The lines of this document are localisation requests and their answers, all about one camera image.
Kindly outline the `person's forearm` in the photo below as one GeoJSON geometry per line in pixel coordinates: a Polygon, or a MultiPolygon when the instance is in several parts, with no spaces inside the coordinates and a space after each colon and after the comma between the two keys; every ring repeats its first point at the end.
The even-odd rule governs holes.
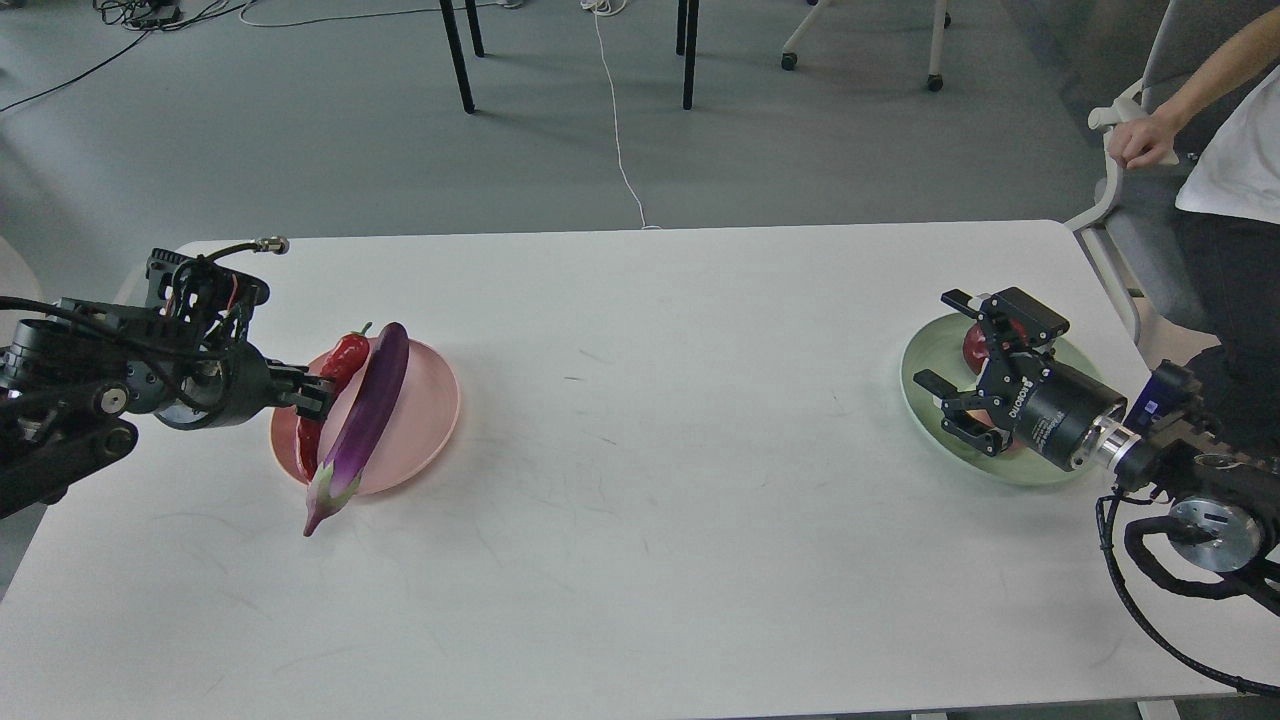
{"type": "Polygon", "coordinates": [[[1279,56],[1279,9],[1261,14],[1215,50],[1156,111],[1176,131],[1279,56]]]}

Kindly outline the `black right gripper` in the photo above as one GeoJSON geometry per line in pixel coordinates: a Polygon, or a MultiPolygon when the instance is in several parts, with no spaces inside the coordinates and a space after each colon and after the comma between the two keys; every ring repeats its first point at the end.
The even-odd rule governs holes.
{"type": "MultiPolygon", "coordinates": [[[[1070,329],[1065,316],[1018,287],[980,296],[950,290],[940,300],[973,324],[980,323],[987,348],[993,336],[1004,351],[1042,351],[1070,329]]],[[[1011,448],[1012,432],[1027,448],[1065,471],[1088,461],[1096,427],[1103,419],[1119,419],[1126,409],[1117,391],[1030,351],[991,356],[979,374],[979,392],[960,391],[931,369],[914,373],[911,380],[938,401],[941,428],[969,447],[996,457],[1011,448]],[[1004,429],[972,414],[984,409],[1004,429]]]]}

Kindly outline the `person's hand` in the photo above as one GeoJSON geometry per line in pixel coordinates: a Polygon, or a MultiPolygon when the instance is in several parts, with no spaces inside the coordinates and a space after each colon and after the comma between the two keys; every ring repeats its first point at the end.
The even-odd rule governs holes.
{"type": "Polygon", "coordinates": [[[1123,169],[1134,170],[1161,163],[1172,150],[1187,118],[1157,111],[1116,126],[1106,152],[1123,169]]]}

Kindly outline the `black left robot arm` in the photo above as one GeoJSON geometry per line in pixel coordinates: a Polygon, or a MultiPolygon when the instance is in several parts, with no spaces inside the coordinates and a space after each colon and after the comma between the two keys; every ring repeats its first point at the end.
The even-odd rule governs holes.
{"type": "Polygon", "coordinates": [[[209,255],[155,249],[142,306],[4,297],[24,318],[3,350],[3,515],[55,503],[123,460],[140,438],[132,414],[178,430],[239,425],[268,407],[325,419],[335,382],[261,355],[248,329],[269,287],[221,265],[288,247],[268,237],[209,255]]]}

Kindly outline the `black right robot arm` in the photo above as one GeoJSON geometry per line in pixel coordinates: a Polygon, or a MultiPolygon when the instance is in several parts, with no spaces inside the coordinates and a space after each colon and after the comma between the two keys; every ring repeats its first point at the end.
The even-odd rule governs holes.
{"type": "Polygon", "coordinates": [[[1115,548],[1171,594],[1244,597],[1276,612],[1277,460],[1224,443],[1184,366],[1162,363],[1129,401],[1060,361],[1053,346],[1068,319],[1018,287],[980,296],[950,290],[941,301],[978,325],[987,356],[972,389],[931,369],[911,374],[938,406],[940,429],[988,457],[1020,443],[1062,471],[1103,468],[1112,484],[1094,505],[1100,548],[1130,618],[1202,676],[1276,697],[1276,685],[1211,667],[1166,639],[1126,588],[1115,548]]]}

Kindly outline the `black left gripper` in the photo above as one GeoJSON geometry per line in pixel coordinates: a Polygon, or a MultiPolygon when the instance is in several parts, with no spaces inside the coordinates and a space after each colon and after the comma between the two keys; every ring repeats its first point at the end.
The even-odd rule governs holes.
{"type": "Polygon", "coordinates": [[[233,427],[275,404],[297,416],[328,416],[335,398],[333,383],[307,366],[268,359],[248,341],[238,341],[224,360],[205,364],[186,379],[187,430],[233,427]]]}

